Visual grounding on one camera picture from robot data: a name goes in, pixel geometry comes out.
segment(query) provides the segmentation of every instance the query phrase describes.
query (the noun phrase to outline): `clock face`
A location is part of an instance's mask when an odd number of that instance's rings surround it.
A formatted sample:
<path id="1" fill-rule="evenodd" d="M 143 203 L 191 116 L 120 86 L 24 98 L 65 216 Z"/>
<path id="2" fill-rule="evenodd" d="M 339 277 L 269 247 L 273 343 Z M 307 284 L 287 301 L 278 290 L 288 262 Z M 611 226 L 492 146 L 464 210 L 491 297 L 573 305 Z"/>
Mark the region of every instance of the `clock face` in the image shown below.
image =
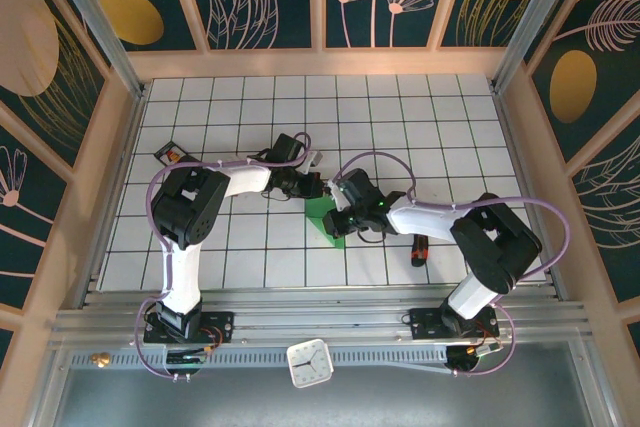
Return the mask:
<path id="1" fill-rule="evenodd" d="M 289 347 L 287 360 L 293 385 L 298 388 L 325 382 L 333 373 L 329 348 L 320 339 Z"/>

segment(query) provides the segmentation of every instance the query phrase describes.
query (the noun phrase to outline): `mounting plate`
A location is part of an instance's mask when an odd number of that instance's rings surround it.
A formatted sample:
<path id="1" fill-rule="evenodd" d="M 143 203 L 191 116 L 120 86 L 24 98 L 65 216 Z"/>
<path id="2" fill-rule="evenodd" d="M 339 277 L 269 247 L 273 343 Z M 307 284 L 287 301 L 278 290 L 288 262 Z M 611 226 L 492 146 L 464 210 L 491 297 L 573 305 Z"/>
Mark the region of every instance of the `mounting plate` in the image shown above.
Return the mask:
<path id="1" fill-rule="evenodd" d="M 202 312 L 200 314 L 200 329 L 194 339 L 180 342 L 175 337 L 169 335 L 162 322 L 158 320 L 158 314 L 155 312 L 147 316 L 147 327 L 144 331 L 143 341 L 145 344 L 210 344 L 211 337 L 202 329 L 207 329 L 216 335 L 214 327 L 218 328 L 223 334 L 222 343 L 231 342 L 233 335 L 233 312 Z"/>
<path id="2" fill-rule="evenodd" d="M 494 337 L 500 336 L 496 312 L 492 307 L 484 307 L 476 317 L 467 324 L 469 332 L 458 335 L 442 322 L 442 310 L 439 307 L 430 309 L 409 310 L 409 322 L 413 340 L 433 339 L 476 339 L 484 337 L 484 332 L 476 326 L 480 324 Z"/>

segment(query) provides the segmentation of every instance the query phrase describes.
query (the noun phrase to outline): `purple cable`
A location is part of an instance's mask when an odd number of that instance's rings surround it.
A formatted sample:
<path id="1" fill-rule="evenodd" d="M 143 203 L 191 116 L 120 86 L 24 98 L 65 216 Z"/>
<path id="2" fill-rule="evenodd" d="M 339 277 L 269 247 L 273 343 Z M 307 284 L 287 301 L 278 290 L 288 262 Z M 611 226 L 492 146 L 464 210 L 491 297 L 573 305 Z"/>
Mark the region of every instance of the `purple cable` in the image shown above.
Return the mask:
<path id="1" fill-rule="evenodd" d="M 138 353 L 138 357 L 140 358 L 140 362 L 142 362 L 142 365 L 149 372 L 151 372 L 152 374 L 157 375 L 158 377 L 162 377 L 162 378 L 165 378 L 165 379 L 171 379 L 171 380 L 183 380 L 183 379 L 187 378 L 186 376 L 180 376 L 178 374 L 171 375 L 168 372 L 165 373 L 165 372 L 162 372 L 160 370 L 155 369 L 144 358 L 144 356 L 142 355 L 142 348 L 140 347 L 139 326 L 140 326 L 140 320 L 142 319 L 142 316 L 143 316 L 143 313 L 144 313 L 145 309 L 152 302 L 160 301 L 160 300 L 164 299 L 167 295 L 169 295 L 169 292 L 171 292 L 171 287 L 173 286 L 173 265 L 172 265 L 171 245 L 162 236 L 162 234 L 160 233 L 160 230 L 158 230 L 158 227 L 156 226 L 155 222 L 153 221 L 153 212 L 151 211 L 151 200 L 153 199 L 153 188 L 156 186 L 156 184 L 158 183 L 158 181 L 160 180 L 160 178 L 164 174 L 167 174 L 167 173 L 169 173 L 169 172 L 171 172 L 173 170 L 176 170 L 176 169 L 187 169 L 187 168 L 204 167 L 204 168 L 209 168 L 209 169 L 212 169 L 212 170 L 217 170 L 217 169 L 222 169 L 222 168 L 243 167 L 245 165 L 257 165 L 257 166 L 260 166 L 260 167 L 274 167 L 274 168 L 275 167 L 293 167 L 293 166 L 298 166 L 300 164 L 300 161 L 304 160 L 307 157 L 307 155 L 309 155 L 309 151 L 311 149 L 311 137 L 309 136 L 309 134 L 307 134 L 306 132 L 298 132 L 296 135 L 294 135 L 294 139 L 298 138 L 300 136 L 305 137 L 305 140 L 306 140 L 304 151 L 302 152 L 302 155 L 300 155 L 297 159 L 292 160 L 290 162 L 284 162 L 282 164 L 276 164 L 276 163 L 273 163 L 273 162 L 260 162 L 260 161 L 253 160 L 253 159 L 234 160 L 234 161 L 229 161 L 229 162 L 222 162 L 222 161 L 218 161 L 218 162 L 180 162 L 178 164 L 168 165 L 168 166 L 164 167 L 162 170 L 156 172 L 156 174 L 151 179 L 151 182 L 149 182 L 149 187 L 147 188 L 147 193 L 146 193 L 146 196 L 145 196 L 145 207 L 146 207 L 146 211 L 147 211 L 147 221 L 149 222 L 149 226 L 151 227 L 151 231 L 158 238 L 158 240 L 160 241 L 160 243 L 164 247 L 164 250 L 167 252 L 167 265 L 166 265 L 167 287 L 166 287 L 164 293 L 162 293 L 160 295 L 152 295 L 150 297 L 147 297 L 140 304 L 140 308 L 138 309 L 138 314 L 136 315 L 136 324 L 135 324 L 135 327 L 134 327 L 134 330 L 133 330 L 133 343 L 135 345 L 136 352 Z"/>
<path id="2" fill-rule="evenodd" d="M 495 367 L 480 372 L 474 372 L 473 370 L 471 370 L 470 372 L 465 372 L 464 375 L 466 375 L 467 377 L 477 377 L 480 375 L 493 374 L 494 372 L 497 372 L 502 367 L 507 365 L 507 363 L 511 360 L 511 357 L 513 357 L 513 353 L 516 351 L 516 325 L 513 321 L 513 317 L 511 317 L 509 312 L 507 312 L 506 309 L 500 304 L 493 304 L 493 307 L 503 313 L 503 315 L 507 318 L 507 321 L 509 321 L 509 325 L 511 326 L 511 345 L 509 346 L 509 352 L 507 352 L 507 356 L 502 360 L 502 362 L 500 362 Z M 458 371 L 454 370 L 453 373 L 454 375 L 457 375 Z"/>

